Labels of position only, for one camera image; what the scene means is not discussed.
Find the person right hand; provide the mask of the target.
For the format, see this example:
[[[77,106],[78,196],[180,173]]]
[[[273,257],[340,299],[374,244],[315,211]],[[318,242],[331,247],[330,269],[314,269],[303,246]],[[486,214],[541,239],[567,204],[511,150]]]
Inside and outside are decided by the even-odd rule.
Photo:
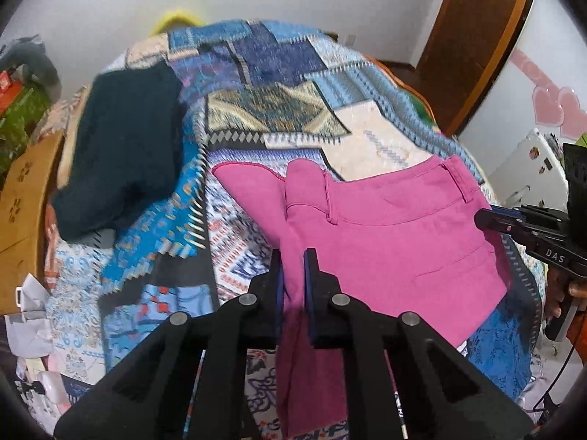
[[[568,273],[556,266],[549,265],[546,282],[546,301],[544,316],[550,320],[562,314],[562,303],[567,297],[579,300],[579,311],[585,311],[587,305],[587,282],[585,279],[571,278]]]

